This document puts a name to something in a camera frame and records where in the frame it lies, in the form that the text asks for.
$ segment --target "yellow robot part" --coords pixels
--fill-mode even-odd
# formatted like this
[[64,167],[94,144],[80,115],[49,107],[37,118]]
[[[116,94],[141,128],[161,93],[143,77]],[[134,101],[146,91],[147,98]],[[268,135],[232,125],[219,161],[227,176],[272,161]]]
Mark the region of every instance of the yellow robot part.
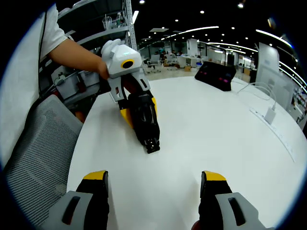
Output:
[[226,178],[223,177],[222,175],[215,173],[215,172],[210,172],[210,171],[204,171],[207,177],[207,181],[225,181]]
[[[152,101],[154,103],[154,110],[155,110],[155,114],[157,115],[158,117],[158,111],[157,111],[157,102],[155,100],[155,98],[153,97],[152,98]],[[132,124],[132,119],[131,119],[131,115],[130,115],[130,109],[127,108],[127,109],[122,109],[120,111],[120,114],[122,115],[122,117],[126,120],[126,122],[128,123],[128,125],[133,128],[133,124]]]
[[104,174],[106,173],[105,170],[98,171],[98,172],[91,172],[83,177],[84,180],[103,180]]

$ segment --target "human hand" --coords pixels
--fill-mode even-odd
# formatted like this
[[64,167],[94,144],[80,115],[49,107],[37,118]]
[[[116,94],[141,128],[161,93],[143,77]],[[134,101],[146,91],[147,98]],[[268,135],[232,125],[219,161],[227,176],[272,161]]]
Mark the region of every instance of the human hand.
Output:
[[106,63],[101,61],[98,66],[99,75],[107,80],[109,78],[109,72],[107,71]]

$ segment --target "cable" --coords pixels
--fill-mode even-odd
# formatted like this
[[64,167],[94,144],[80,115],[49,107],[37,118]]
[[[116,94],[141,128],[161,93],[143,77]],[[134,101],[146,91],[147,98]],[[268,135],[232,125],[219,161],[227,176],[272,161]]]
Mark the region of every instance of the cable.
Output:
[[258,97],[258,98],[260,98],[260,99],[266,100],[266,101],[268,101],[268,100],[270,100],[270,99],[271,99],[271,97],[270,97],[270,96],[269,96],[269,98],[263,98],[263,97],[260,97],[260,96],[256,95],[254,92],[251,92],[251,91],[246,91],[246,90],[243,90],[242,92],[248,92],[248,93],[251,93],[251,94],[253,94],[254,96],[256,96],[256,97]]
[[[264,85],[267,86],[270,90],[268,90],[267,88],[262,87],[262,86],[256,86],[255,84],[264,84]],[[245,88],[247,88],[247,87],[250,86],[250,85],[255,85],[255,86],[254,86],[255,88],[265,89],[266,91],[269,92],[270,96],[273,94],[275,102],[274,102],[274,105],[273,105],[273,107],[272,107],[272,110],[275,110],[275,107],[276,107],[276,95],[275,95],[275,93],[273,92],[273,90],[269,87],[269,85],[266,84],[266,83],[264,83],[264,82],[253,82],[253,83],[249,83],[248,85],[244,86],[241,90],[239,90],[239,91],[237,92],[237,94],[240,93],[242,90],[244,90]]]

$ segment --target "mesh office chair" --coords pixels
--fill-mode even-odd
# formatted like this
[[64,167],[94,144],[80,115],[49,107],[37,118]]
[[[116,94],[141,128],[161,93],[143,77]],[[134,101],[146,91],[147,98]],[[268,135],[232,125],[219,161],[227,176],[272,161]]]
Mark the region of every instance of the mesh office chair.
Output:
[[54,95],[28,116],[29,125],[5,168],[10,190],[32,224],[39,226],[65,193],[82,123]]

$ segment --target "desk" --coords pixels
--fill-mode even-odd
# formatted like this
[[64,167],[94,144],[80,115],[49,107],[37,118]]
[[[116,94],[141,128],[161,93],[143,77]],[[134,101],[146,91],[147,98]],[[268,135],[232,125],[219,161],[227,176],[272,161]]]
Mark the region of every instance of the desk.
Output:
[[[235,79],[233,91],[246,83]],[[249,111],[265,114],[272,99],[223,92],[193,77],[151,81],[161,130],[159,152],[147,154],[110,94],[95,101],[79,135],[67,191],[82,178],[109,171],[110,230],[188,230],[199,219],[201,172],[225,176],[276,226],[293,203],[306,169],[307,141],[278,104],[273,125],[291,145],[295,163],[272,131]],[[268,97],[249,86],[248,91]]]
[[200,60],[200,58],[196,58],[196,57],[178,56],[178,57],[177,57],[177,61],[178,61],[178,64],[180,65],[180,68],[184,68],[184,67],[187,65],[187,59],[190,59],[190,60],[191,60],[190,65],[191,65],[193,68],[196,68],[197,59]]

